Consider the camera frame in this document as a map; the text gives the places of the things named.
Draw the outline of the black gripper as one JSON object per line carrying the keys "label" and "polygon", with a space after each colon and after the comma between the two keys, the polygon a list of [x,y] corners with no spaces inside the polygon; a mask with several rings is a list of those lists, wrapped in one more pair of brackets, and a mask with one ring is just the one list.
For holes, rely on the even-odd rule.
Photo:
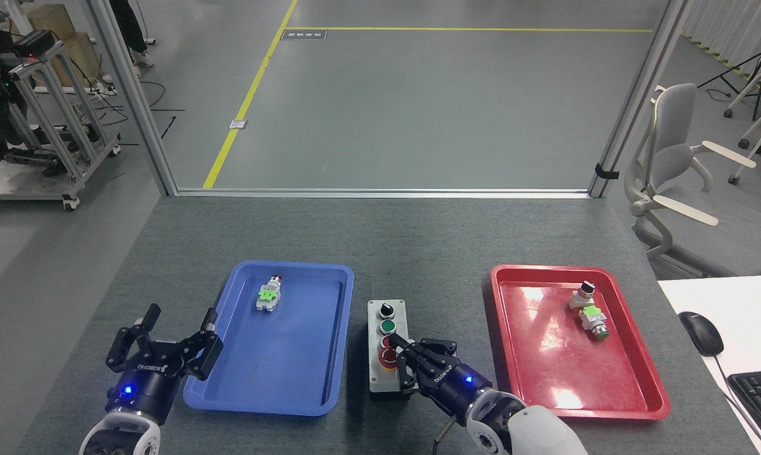
{"label": "black gripper", "polygon": [[454,341],[410,341],[398,334],[392,334],[390,345],[400,349],[397,355],[397,375],[402,394],[420,394],[428,397],[438,409],[449,417],[457,418],[459,423],[467,421],[467,412],[479,391],[493,386],[492,381],[484,375],[465,363],[459,363],[455,356],[457,343]]}
{"label": "black gripper", "polygon": [[164,425],[181,378],[192,375],[205,381],[210,376],[224,348],[215,328],[218,317],[215,308],[207,309],[200,329],[195,334],[167,348],[165,363],[150,365],[136,362],[134,366],[128,366],[130,348],[134,343],[138,347],[135,357],[144,360],[153,358],[150,331],[160,313],[160,306],[152,303],[140,322],[118,329],[105,364],[113,372],[120,372],[121,376],[117,385],[107,392],[106,412],[140,412],[157,425]]}

